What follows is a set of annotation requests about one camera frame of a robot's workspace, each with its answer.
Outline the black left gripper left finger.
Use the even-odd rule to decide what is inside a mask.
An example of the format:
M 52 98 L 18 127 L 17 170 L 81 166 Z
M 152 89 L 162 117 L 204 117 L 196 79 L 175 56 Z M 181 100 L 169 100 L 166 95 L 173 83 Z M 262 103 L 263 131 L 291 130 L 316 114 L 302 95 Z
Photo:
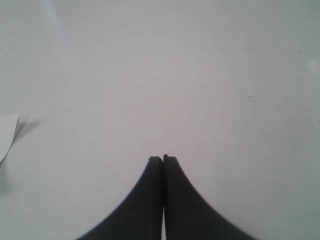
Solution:
M 163 224 L 163 161 L 147 165 L 123 202 L 81 240 L 160 240 Z

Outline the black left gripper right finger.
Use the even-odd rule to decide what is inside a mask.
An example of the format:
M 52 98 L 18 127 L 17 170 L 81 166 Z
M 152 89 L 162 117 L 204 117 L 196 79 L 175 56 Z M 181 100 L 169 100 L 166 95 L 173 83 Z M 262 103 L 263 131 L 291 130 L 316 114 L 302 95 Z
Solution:
M 178 159 L 163 156 L 164 224 L 168 240 L 252 240 L 196 191 Z

